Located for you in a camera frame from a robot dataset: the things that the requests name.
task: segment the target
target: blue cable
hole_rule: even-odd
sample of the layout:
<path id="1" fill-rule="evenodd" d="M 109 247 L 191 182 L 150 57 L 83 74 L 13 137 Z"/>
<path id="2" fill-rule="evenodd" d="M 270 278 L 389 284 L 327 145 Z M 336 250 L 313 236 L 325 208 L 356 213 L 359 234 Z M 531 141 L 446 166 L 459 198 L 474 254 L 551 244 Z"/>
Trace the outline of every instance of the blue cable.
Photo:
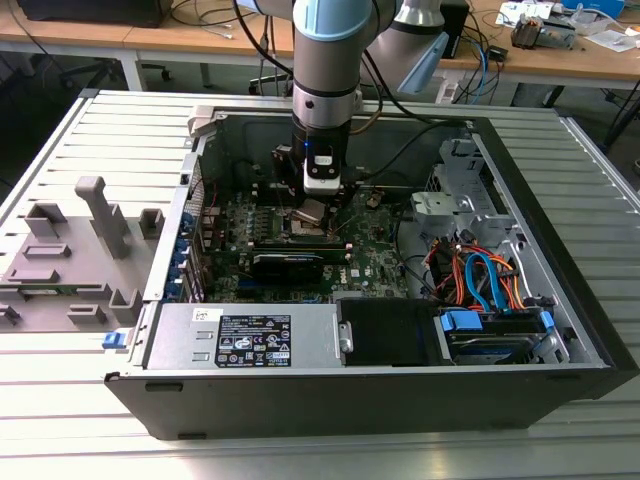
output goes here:
<path id="1" fill-rule="evenodd" d="M 496 271 L 496 267 L 493 265 L 491 259 L 485 253 L 474 253 L 469 255 L 469 258 L 467 258 L 467 263 L 464 266 L 464 278 L 469 292 L 471 292 L 471 295 L 480 302 L 485 312 L 491 311 L 489 303 L 482 298 L 482 295 L 478 293 L 475 285 L 473 284 L 473 261 L 476 258 L 480 258 L 487 265 L 487 270 L 489 271 L 489 282 L 491 284 L 491 293 L 493 294 L 493 302 L 496 304 L 496 308 L 499 310 L 506 310 L 508 308 L 507 302 L 500 291 L 498 272 Z"/>
<path id="2" fill-rule="evenodd" d="M 482 91 L 484 90 L 484 83 L 485 83 L 485 80 L 487 79 L 488 65 L 487 65 L 487 59 L 484 56 L 484 52 L 482 51 L 482 47 L 480 46 L 480 44 L 473 40 L 469 40 L 469 43 L 473 44 L 473 46 L 475 46 L 478 49 L 478 53 L 480 54 L 480 59 L 482 60 L 482 78 L 480 79 L 480 86 L 476 91 L 476 96 L 473 98 L 473 101 L 470 103 L 470 105 L 475 105 L 478 99 L 480 98 L 480 96 L 482 95 Z"/>

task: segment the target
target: red wire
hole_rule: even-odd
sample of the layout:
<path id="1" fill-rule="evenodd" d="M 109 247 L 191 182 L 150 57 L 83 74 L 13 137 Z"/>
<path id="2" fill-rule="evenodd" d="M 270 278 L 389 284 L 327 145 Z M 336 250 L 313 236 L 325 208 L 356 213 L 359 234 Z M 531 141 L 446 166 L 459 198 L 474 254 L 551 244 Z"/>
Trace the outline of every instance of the red wire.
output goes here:
<path id="1" fill-rule="evenodd" d="M 450 273 L 450 274 L 449 274 L 449 276 L 448 276 L 447 278 L 445 278 L 443 281 L 441 281 L 441 282 L 440 282 L 440 284 L 436 287 L 436 292 L 437 292 L 438 290 L 440 290 L 442 287 L 444 287 L 444 286 L 445 286 L 445 284 L 446 284 L 449 280 L 451 280 L 451 277 L 453 277 L 453 273 Z"/>

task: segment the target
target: warning label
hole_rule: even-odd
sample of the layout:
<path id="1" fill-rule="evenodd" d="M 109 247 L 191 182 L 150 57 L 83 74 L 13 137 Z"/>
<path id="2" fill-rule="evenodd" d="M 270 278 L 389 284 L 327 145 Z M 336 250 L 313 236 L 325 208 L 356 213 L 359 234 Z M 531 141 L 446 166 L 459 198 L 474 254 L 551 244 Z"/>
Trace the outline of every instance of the warning label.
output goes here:
<path id="1" fill-rule="evenodd" d="M 216 365 L 221 368 L 290 367 L 291 317 L 221 316 Z"/>

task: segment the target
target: blue tab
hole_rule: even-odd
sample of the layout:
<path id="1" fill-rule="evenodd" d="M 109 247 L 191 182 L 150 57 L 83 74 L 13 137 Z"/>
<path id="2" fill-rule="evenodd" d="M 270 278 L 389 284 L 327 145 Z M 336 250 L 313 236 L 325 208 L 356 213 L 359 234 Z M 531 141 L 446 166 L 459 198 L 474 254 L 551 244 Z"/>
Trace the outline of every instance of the blue tab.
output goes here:
<path id="1" fill-rule="evenodd" d="M 126 348 L 125 341 L 127 336 L 120 332 L 109 332 L 104 336 L 102 341 L 102 348 L 105 350 L 116 350 L 119 348 Z"/>
<path id="2" fill-rule="evenodd" d="M 546 328 L 547 330 L 556 326 L 556 324 L 553 321 L 553 317 L 549 312 L 545 311 L 540 313 L 540 320 L 542 320 L 542 323 L 544 324 L 544 328 Z"/>
<path id="3" fill-rule="evenodd" d="M 482 330 L 482 321 L 478 312 L 454 310 L 451 312 L 456 330 Z"/>
<path id="4" fill-rule="evenodd" d="M 451 330 L 482 330 L 482 321 L 477 312 L 450 310 L 440 317 L 445 332 Z"/>
<path id="5" fill-rule="evenodd" d="M 454 328 L 453 319 L 448 313 L 445 313 L 444 315 L 440 316 L 440 323 L 442 323 L 442 328 L 444 329 L 445 332 L 449 332 Z"/>

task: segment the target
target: robotic arm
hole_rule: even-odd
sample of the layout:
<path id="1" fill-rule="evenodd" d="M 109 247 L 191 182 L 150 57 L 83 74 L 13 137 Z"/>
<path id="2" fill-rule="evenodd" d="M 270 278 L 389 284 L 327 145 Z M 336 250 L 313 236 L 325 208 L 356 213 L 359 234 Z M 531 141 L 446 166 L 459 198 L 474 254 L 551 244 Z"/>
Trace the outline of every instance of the robotic arm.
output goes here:
<path id="1" fill-rule="evenodd" d="M 296 0 L 292 9 L 291 0 L 238 0 L 295 25 L 292 156 L 306 193 L 340 188 L 365 49 L 391 88 L 424 88 L 448 41 L 440 2 Z"/>

